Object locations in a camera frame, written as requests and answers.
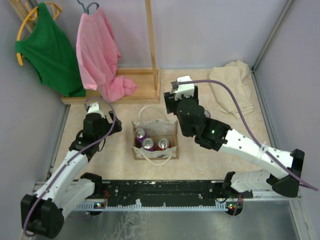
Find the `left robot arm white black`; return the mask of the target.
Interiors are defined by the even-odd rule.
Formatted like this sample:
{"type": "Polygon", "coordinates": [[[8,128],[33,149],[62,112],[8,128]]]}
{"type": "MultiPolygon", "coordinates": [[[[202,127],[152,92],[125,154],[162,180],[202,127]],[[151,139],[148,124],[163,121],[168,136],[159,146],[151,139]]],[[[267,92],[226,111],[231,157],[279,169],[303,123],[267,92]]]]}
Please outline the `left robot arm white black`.
{"type": "Polygon", "coordinates": [[[80,202],[89,196],[97,199],[103,195],[102,178],[96,174],[86,174],[75,185],[71,184],[99,151],[100,142],[122,131],[122,123],[114,110],[108,114],[112,117],[111,123],[102,111],[88,111],[82,130],[77,133],[58,169],[34,195],[26,194],[22,198],[21,224],[26,237],[55,238],[80,202]]]}

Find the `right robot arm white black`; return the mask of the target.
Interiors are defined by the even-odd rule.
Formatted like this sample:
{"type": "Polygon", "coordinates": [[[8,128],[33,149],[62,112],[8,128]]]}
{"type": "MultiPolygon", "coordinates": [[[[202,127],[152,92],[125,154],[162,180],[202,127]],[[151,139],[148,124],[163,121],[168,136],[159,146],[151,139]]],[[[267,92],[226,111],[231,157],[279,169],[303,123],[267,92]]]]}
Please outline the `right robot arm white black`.
{"type": "Polygon", "coordinates": [[[198,88],[193,84],[165,92],[163,97],[167,113],[177,117],[183,136],[193,137],[202,148],[238,156],[261,168],[228,172],[223,182],[227,197],[235,198],[251,190],[273,190],[284,197],[297,197],[305,158],[302,150],[289,152],[258,145],[230,125],[206,116],[205,108],[199,104],[198,88]]]}

